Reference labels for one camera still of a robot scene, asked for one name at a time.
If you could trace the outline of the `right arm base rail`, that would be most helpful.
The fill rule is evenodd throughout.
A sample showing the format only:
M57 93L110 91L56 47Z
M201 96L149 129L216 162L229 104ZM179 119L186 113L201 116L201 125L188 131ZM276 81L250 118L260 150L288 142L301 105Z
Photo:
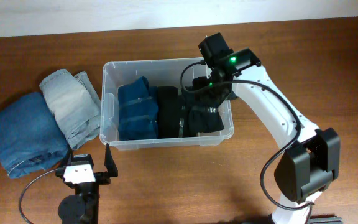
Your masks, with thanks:
M341 217L310 218L307 224L343 224Z

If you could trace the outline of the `black taped garment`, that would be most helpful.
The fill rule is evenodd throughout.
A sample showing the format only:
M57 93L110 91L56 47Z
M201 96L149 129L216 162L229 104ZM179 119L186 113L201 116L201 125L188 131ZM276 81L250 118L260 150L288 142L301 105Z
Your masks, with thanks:
M160 86L157 90L159 138L182 138L184 133L183 101L178 88Z

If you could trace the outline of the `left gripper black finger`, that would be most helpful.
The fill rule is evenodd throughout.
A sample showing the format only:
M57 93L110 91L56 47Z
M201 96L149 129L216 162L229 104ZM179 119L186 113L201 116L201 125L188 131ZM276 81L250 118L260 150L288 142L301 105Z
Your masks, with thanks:
M71 157L73 154L73 150L69 149L65 155L65 157L61 160L59 164L59 168L67 166L71 162Z
M118 169L116 163L114 162L114 159L112 158L109 144L106 144L106 148L105 148L104 166L108 172L109 177L118 176Z

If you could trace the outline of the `teal taped shirt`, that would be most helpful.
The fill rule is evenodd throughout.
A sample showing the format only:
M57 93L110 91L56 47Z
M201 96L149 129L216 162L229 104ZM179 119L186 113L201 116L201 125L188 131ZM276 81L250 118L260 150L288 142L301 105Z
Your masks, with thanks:
M158 138L157 90L145 77L118 89L120 140Z

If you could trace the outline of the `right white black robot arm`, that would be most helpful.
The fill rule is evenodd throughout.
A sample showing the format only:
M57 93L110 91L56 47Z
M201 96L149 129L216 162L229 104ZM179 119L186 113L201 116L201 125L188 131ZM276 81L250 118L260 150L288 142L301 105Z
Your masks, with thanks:
M322 130L303 116L276 87L251 49L233 51L220 33L205 37L198 48L211 76L193 93L201 101L235 94L257 115L279 147L259 177L263 193L276 208L256 222L342 223L335 215L312 216L316 199L339 176L337 132Z

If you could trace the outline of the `dark taped garment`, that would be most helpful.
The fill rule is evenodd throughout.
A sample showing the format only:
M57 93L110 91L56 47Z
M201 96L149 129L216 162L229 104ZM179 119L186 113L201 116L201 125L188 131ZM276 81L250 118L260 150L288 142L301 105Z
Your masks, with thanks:
M192 94L183 90L181 95L185 102L186 125L190 136L224 129L217 99L208 92Z

